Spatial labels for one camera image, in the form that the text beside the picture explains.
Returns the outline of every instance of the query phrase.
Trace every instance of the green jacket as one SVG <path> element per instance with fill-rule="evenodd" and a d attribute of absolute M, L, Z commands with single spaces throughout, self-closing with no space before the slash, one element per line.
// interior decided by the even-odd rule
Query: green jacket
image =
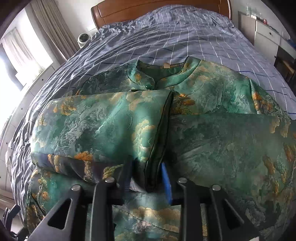
<path fill-rule="evenodd" d="M 27 226 L 32 231 L 72 184 L 88 188 L 117 177 L 131 155 L 137 192 L 113 208 L 116 239 L 176 240 L 180 207 L 168 206 L 157 185 L 169 150 L 180 175 L 198 185 L 220 184 L 274 240 L 294 214 L 295 138 L 294 122 L 272 97 L 224 66 L 191 57 L 170 68 L 125 64 L 40 113 L 31 138 L 37 167 Z"/>

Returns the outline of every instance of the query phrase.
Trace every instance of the wooden headboard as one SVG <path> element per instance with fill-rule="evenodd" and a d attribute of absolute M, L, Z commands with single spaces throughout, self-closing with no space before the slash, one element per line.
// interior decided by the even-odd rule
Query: wooden headboard
<path fill-rule="evenodd" d="M 191 5 L 232 18 L 230 0 L 105 0 L 91 8 L 97 29 L 103 25 L 136 19 L 168 4 Z"/>

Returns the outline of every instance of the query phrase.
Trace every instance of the wall outlet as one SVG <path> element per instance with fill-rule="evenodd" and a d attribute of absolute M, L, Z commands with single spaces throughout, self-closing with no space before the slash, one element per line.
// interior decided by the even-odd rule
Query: wall outlet
<path fill-rule="evenodd" d="M 90 26 L 87 27 L 87 30 L 88 31 L 91 31 L 91 30 L 93 30 L 95 28 L 96 28 L 95 24 L 92 24 L 92 25 L 90 25 Z"/>

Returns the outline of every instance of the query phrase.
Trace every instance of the white wall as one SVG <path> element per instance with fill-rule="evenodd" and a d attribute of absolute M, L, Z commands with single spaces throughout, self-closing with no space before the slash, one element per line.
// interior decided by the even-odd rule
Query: white wall
<path fill-rule="evenodd" d="M 96 28 L 91 16 L 91 8 L 102 0 L 55 0 L 57 6 L 68 25 L 70 31 L 76 39 L 82 33 L 88 33 L 91 36 Z"/>
<path fill-rule="evenodd" d="M 237 11 L 246 12 L 246 6 L 251 7 L 252 12 L 262 13 L 262 17 L 267 20 L 268 25 L 275 28 L 280 35 L 282 32 L 284 38 L 290 39 L 285 27 L 282 25 L 277 16 L 260 0 L 230 0 L 232 7 L 232 21 L 235 27 L 238 27 L 238 14 Z"/>

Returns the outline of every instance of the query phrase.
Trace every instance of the bottle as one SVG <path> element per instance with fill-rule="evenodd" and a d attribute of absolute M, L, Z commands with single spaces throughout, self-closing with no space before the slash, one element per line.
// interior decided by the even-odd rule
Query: bottle
<path fill-rule="evenodd" d="M 259 16 L 257 16 L 257 20 L 263 23 L 262 13 L 259 13 Z"/>
<path fill-rule="evenodd" d="M 251 7 L 249 6 L 249 4 L 247 4 L 247 6 L 246 6 L 246 15 L 251 16 L 251 14 L 252 14 Z"/>

